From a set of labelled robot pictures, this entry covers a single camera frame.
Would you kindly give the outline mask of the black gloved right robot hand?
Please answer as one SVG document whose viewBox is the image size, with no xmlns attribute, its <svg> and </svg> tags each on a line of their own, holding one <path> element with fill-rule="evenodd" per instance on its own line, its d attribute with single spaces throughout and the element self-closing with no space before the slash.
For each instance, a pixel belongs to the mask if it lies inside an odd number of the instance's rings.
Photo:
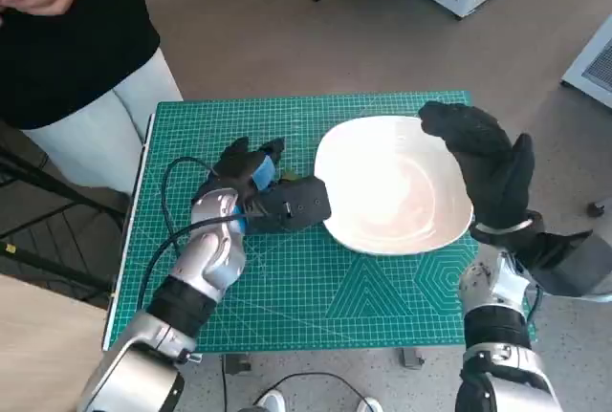
<svg viewBox="0 0 612 412">
<path fill-rule="evenodd" d="M 527 221 L 535 169 L 530 135 L 511 141 L 495 117 L 461 103 L 429 101 L 418 116 L 458 162 L 477 223 L 506 230 Z"/>
</svg>

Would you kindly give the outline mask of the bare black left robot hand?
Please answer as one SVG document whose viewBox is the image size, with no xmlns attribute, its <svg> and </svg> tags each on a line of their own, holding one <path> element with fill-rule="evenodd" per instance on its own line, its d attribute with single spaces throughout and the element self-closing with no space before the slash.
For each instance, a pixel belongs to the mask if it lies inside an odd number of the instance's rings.
<svg viewBox="0 0 612 412">
<path fill-rule="evenodd" d="M 273 182 L 284 149 L 284 138 L 275 138 L 250 150 L 250 138 L 240 137 L 221 153 L 213 166 L 213 179 L 236 189 L 239 202 L 244 204 Z"/>
</svg>

